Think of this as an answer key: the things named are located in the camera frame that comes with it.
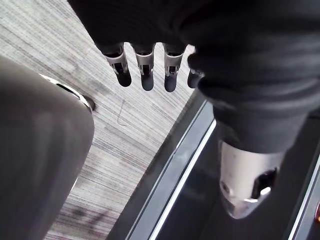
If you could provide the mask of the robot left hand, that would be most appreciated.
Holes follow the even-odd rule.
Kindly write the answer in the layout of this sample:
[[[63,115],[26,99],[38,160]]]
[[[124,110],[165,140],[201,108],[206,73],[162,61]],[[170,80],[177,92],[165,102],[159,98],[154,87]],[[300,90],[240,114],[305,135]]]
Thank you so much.
[[[71,0],[98,49],[192,45],[188,65],[220,134],[220,189],[234,219],[270,194],[286,152],[320,106],[317,0]]]

